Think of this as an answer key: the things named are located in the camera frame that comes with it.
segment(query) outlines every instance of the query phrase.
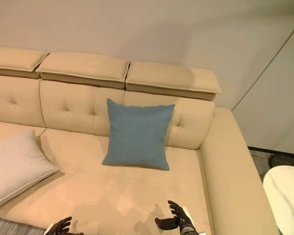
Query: beige sofa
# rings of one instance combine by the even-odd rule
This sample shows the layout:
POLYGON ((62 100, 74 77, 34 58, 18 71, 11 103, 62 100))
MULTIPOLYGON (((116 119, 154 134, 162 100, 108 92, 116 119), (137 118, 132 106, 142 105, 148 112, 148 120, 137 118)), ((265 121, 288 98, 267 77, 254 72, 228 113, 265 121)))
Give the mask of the beige sofa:
POLYGON ((173 200, 208 235, 278 234, 235 119, 215 107, 220 92, 208 70, 0 47, 0 140, 34 129, 60 169, 0 206, 0 218, 47 228, 72 216, 71 232, 86 235, 179 234, 154 223, 172 217, 173 200), (175 104, 165 141, 169 171, 101 164, 107 98, 175 104))

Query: white wall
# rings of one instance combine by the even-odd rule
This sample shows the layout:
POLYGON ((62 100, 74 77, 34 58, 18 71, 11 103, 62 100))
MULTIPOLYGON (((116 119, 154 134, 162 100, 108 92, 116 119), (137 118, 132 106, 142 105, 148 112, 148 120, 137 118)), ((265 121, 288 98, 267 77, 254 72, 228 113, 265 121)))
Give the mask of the white wall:
POLYGON ((232 109, 294 28, 294 0, 0 0, 0 46, 207 68, 232 109))
POLYGON ((233 113, 249 146, 294 153, 294 34, 233 113))

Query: side table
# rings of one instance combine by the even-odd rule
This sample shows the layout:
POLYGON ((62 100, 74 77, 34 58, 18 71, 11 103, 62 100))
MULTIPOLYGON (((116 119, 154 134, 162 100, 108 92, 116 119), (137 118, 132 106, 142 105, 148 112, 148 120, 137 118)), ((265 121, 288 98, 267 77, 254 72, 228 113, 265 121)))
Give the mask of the side table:
POLYGON ((263 185, 280 231, 283 235, 294 235, 294 166, 270 169, 263 185))

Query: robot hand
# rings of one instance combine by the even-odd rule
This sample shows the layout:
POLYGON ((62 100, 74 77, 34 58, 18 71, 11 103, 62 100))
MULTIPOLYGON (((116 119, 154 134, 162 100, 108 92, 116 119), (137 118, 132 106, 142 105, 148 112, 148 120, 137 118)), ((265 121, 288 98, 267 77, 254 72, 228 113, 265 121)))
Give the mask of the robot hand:
POLYGON ((180 227, 181 235, 199 235, 191 219, 186 215, 183 208, 173 201, 168 201, 168 203, 172 209, 171 212, 174 214, 174 218, 155 218, 156 225, 162 230, 172 230, 180 227))
POLYGON ((69 228, 66 227, 68 227, 71 224, 71 219, 72 217, 70 216, 60 220, 58 223, 54 224, 50 229, 48 229, 44 235, 84 235, 84 233, 68 233, 69 228))

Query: white pillow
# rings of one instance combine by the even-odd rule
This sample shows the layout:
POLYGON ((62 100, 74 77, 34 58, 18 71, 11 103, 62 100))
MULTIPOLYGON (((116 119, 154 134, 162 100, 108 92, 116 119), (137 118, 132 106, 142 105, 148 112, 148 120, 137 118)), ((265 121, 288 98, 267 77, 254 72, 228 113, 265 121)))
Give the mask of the white pillow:
POLYGON ((37 146, 35 131, 0 141, 0 205, 56 172, 37 146))

